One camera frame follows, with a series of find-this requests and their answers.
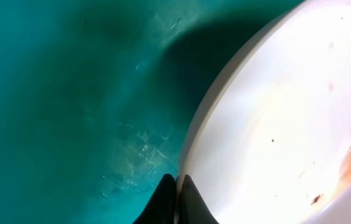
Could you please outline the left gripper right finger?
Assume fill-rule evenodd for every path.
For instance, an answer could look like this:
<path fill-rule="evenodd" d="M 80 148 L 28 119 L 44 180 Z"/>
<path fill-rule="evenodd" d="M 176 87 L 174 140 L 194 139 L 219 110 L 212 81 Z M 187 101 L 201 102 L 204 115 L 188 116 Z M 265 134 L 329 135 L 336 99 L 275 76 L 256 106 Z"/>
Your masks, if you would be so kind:
<path fill-rule="evenodd" d="M 182 183 L 178 218 L 178 224 L 218 224 L 189 175 L 184 176 Z"/>

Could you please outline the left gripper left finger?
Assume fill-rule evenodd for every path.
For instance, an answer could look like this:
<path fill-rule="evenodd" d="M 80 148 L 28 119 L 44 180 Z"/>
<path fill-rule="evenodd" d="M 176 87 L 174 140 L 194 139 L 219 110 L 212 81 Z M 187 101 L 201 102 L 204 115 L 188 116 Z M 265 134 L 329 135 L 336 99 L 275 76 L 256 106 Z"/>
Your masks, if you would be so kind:
<path fill-rule="evenodd" d="M 164 174 L 144 210 L 133 224 L 174 224 L 176 181 Z"/>

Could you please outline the white plate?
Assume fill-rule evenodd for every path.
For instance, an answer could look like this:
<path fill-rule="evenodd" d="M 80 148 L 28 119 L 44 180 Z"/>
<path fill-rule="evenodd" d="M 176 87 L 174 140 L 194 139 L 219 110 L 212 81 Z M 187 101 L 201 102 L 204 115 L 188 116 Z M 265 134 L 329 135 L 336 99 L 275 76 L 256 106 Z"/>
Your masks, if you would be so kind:
<path fill-rule="evenodd" d="M 351 0 L 304 1 L 226 64 L 177 169 L 219 223 L 351 223 Z"/>

